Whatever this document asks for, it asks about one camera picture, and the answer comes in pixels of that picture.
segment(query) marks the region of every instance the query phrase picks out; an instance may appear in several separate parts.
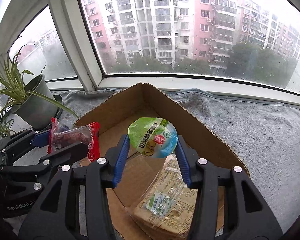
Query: green leaf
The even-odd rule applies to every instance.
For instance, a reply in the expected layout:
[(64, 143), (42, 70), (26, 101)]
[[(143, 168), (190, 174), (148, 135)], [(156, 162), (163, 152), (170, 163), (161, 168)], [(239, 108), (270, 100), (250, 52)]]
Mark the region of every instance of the green leaf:
[(58, 106), (58, 107), (60, 107), (64, 110), (68, 111), (69, 113), (73, 114), (76, 118), (79, 118), (79, 116), (75, 112), (73, 112), (71, 109), (69, 109), (68, 107), (66, 107), (65, 105), (63, 105), (62, 103), (59, 103), (58, 101), (56, 101), (54, 99), (48, 98), (47, 96), (45, 96), (43, 94), (31, 91), (31, 90), (29, 90), (27, 93), (33, 94), (33, 95), (38, 96), (38, 97), (40, 97), (44, 100), (47, 100), (48, 102), (54, 104), (55, 106)]

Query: window frame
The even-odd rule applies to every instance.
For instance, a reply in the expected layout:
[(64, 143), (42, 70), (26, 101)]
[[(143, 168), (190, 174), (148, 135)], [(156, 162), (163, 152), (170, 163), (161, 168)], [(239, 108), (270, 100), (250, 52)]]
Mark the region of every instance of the window frame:
[[(96, 56), (96, 50), (91, 46), (92, 40), (89, 36), (89, 26), (86, 22), (84, 22), (84, 18), (82, 15), (81, 5), (78, 3), (78, 0), (34, 0), (29, 8), (25, 8), (23, 15), (18, 17), (18, 22), (16, 27), (13, 30), (9, 31), (9, 35), (11, 36), (10, 40), (1, 41), (0, 43), (0, 52), (4, 51), (5, 47), (14, 40), (21, 32), (21, 30), (28, 24), (28, 22), (34, 18), (40, 10), (46, 5), (49, 5), (51, 15), (58, 32), (58, 36), (62, 42), (66, 55), (68, 56), (71, 65), (73, 66), (76, 73), (78, 72), (78, 79), (73, 80), (73, 82), (77, 82), (80, 85), (63, 85), (63, 89), (85, 89), (86, 91), (93, 91), (97, 87), (98, 89), (105, 88), (107, 84), (111, 84), (108, 87), (127, 87), (129, 84), (133, 84), (136, 80), (146, 81), (153, 76), (157, 76), (158, 79), (153, 80), (154, 85), (159, 88), (168, 88), (166, 86), (165, 80), (170, 80), (178, 77), (180, 80), (183, 80), (184, 83), (179, 88), (186, 88), (187, 86), (193, 86), (195, 82), (195, 87), (204, 89), (206, 91), (210, 91), (213, 93), (219, 93), (220, 89), (217, 87), (223, 87), (223, 92), (220, 94), (225, 95), (237, 95), (244, 96), (238, 93), (232, 93), (229, 91), (233, 91), (233, 89), (229, 89), (228, 87), (241, 87), (241, 88), (250, 88), (251, 98), (265, 98), (266, 100), (271, 101), (279, 101), (286, 103), (294, 103), (300, 105), (300, 94), (294, 93), (289, 90), (280, 89), (277, 87), (272, 87), (269, 85), (248, 82), (243, 80), (234, 80), (220, 77), (212, 77), (208, 78), (206, 76), (201, 75), (193, 75), (193, 74), (158, 74), (158, 73), (133, 73), (133, 74), (106, 74), (101, 68), (102, 63), (100, 62), (98, 56)], [(2, 60), (0, 59), (0, 71), (2, 71)], [(51, 81), (48, 82), (49, 87), (52, 90), (62, 89), (62, 86), (59, 87), (57, 85), (58, 82), (67, 82), (67, 81)]]

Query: cardboard flap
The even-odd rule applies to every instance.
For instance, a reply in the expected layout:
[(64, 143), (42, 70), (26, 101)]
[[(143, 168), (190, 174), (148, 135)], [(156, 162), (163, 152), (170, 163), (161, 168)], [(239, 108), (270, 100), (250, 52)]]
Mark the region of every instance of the cardboard flap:
[(142, 85), (145, 101), (164, 119), (171, 122), (188, 145), (195, 149), (200, 157), (214, 165), (231, 169), (241, 166), (249, 175), (248, 169), (237, 155), (216, 134), (205, 127), (186, 109), (167, 97), (150, 84)]

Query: pink building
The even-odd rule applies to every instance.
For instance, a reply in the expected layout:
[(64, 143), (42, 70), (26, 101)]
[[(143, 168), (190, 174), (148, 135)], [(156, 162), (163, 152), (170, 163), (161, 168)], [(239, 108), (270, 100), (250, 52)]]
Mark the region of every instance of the pink building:
[(211, 47), (214, 0), (195, 0), (194, 8), (194, 53), (192, 59), (208, 60)]
[(105, 25), (102, 20), (101, 10), (95, 0), (83, 0), (88, 16), (88, 21), (93, 34), (96, 47), (105, 67), (110, 67), (114, 62), (110, 49), (110, 43), (106, 34)]

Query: plastic bag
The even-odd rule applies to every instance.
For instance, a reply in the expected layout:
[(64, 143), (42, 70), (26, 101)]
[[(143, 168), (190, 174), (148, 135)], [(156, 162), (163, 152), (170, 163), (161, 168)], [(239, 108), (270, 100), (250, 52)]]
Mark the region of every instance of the plastic bag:
[(87, 157), (93, 162), (100, 157), (98, 135), (98, 122), (70, 130), (66, 125), (62, 125), (59, 119), (53, 117), (51, 119), (48, 154), (75, 142), (82, 142), (88, 146), (89, 152)]
[(183, 183), (177, 158), (170, 154), (145, 194), (127, 210), (141, 227), (186, 238), (196, 196), (197, 189), (189, 189)]
[(169, 121), (141, 117), (128, 128), (131, 145), (140, 153), (154, 158), (171, 154), (178, 142), (177, 131)]

